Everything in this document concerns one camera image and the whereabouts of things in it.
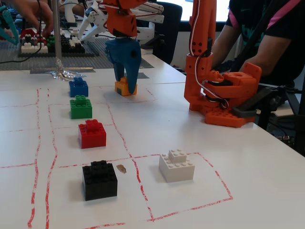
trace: black chair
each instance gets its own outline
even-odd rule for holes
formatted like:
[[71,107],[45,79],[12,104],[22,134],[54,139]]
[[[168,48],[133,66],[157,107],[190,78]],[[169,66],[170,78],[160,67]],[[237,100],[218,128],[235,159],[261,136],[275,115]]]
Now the black chair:
[[157,2],[164,7],[163,24],[155,24],[155,33],[164,35],[161,42],[156,42],[153,54],[167,64],[171,64],[176,48],[182,7],[168,2]]

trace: gray lego baseplate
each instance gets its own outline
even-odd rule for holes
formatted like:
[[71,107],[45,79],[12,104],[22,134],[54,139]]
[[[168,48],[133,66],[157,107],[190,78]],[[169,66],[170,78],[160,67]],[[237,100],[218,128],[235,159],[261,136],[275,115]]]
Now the gray lego baseplate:
[[[78,68],[78,67],[91,67],[93,69],[107,69],[113,68],[105,55],[107,38],[96,38],[94,43],[88,44],[85,42],[83,46],[85,49],[99,52],[99,56],[94,57],[63,57],[62,63],[67,68]],[[15,46],[6,41],[0,41],[0,62],[4,61],[21,61],[24,58],[18,57],[19,46]],[[2,71],[13,71],[13,70],[31,70],[31,69],[44,69],[54,68],[55,58],[54,57],[32,57],[29,60],[21,63],[4,63],[0,64],[0,70]],[[147,61],[142,59],[140,68],[153,68]]]

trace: orange lego brick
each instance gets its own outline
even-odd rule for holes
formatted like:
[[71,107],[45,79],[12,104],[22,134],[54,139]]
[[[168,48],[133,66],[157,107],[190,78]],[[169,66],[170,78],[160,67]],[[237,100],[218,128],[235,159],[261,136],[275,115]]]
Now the orange lego brick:
[[129,93],[127,78],[122,77],[120,81],[115,82],[115,91],[119,93],[121,96],[129,96],[138,93],[138,85],[136,84],[135,90],[133,94]]
[[205,123],[211,125],[222,125],[227,127],[240,128],[246,123],[254,122],[255,118],[239,118],[231,113],[230,110],[220,108],[213,109],[205,115]]

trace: window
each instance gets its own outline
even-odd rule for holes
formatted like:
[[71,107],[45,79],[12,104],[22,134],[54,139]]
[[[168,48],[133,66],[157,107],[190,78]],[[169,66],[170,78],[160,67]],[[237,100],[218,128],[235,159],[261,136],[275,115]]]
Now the window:
[[[181,21],[188,21],[190,19],[190,16],[193,12],[193,0],[158,0],[163,2],[170,2],[177,5],[182,6],[183,12]],[[216,15],[216,21],[227,21],[228,18],[228,7],[229,7],[229,1],[230,0],[218,0],[217,1],[217,15]]]

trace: stacked lego bricks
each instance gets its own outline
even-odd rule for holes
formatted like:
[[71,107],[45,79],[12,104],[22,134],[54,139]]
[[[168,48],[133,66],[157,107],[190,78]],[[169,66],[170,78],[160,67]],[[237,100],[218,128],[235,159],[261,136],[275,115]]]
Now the stacked lego bricks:
[[91,166],[84,166],[82,171],[86,201],[117,196],[118,180],[112,164],[94,161]]
[[90,99],[84,95],[77,95],[70,100],[71,119],[92,118],[92,105]]
[[79,125],[79,140],[82,149],[106,146],[106,131],[96,119]]
[[159,159],[159,170],[167,183],[192,180],[195,165],[182,150],[170,150],[168,155],[162,154]]
[[[35,55],[36,57],[52,57],[55,56],[55,38],[51,35],[48,39],[39,37],[39,35],[31,36],[26,34],[20,41],[20,53],[18,57],[29,57],[33,53],[41,50]],[[81,41],[75,37],[70,38],[61,35],[61,51],[64,57],[94,57],[94,53],[87,52]]]
[[77,95],[89,96],[89,88],[87,82],[82,78],[74,78],[74,81],[69,81],[70,97]]

